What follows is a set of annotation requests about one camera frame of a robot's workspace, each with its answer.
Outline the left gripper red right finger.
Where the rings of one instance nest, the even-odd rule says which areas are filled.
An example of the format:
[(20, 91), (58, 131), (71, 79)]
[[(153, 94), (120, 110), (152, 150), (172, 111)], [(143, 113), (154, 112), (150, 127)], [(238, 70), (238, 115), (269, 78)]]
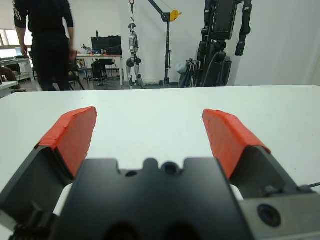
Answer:
[(205, 109), (202, 119), (213, 156), (245, 199), (312, 194), (297, 185), (271, 150), (235, 116)]

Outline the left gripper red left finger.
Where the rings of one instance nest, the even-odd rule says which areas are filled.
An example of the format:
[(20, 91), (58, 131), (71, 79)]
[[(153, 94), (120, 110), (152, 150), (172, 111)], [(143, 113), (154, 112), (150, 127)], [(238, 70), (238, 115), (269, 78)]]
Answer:
[(0, 193), (0, 223), (26, 225), (52, 213), (86, 159), (97, 121), (90, 106), (63, 114), (40, 139)]

